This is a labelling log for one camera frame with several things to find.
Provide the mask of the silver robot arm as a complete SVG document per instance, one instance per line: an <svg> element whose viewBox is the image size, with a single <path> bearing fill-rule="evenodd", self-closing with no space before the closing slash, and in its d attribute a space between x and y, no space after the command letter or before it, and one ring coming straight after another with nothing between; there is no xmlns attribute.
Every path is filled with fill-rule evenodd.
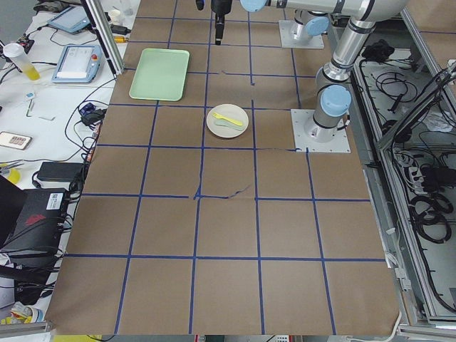
<svg viewBox="0 0 456 342"><path fill-rule="evenodd" d="M293 40L305 41L327 31L329 19L323 12L297 9L294 12Z"/></svg>
<svg viewBox="0 0 456 342"><path fill-rule="evenodd" d="M265 6L287 7L307 12L349 16L342 37L332 58L316 75L317 106L304 124L305 133L314 141L331 141L338 124L351 105L351 93L343 85L368 36L379 21L387 20L402 11L407 1L242 1L248 12L258 12Z"/></svg>

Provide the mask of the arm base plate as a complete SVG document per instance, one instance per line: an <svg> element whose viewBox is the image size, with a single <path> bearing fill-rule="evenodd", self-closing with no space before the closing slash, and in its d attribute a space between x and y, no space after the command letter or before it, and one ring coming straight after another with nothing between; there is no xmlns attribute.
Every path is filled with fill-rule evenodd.
<svg viewBox="0 0 456 342"><path fill-rule="evenodd" d="M295 21L279 21L282 48L323 49L322 34L328 28L325 21L309 21L304 25Z"/></svg>
<svg viewBox="0 0 456 342"><path fill-rule="evenodd" d="M294 145L297 152L350 153L341 118L335 128L322 128L314 122L314 110L291 109Z"/></svg>

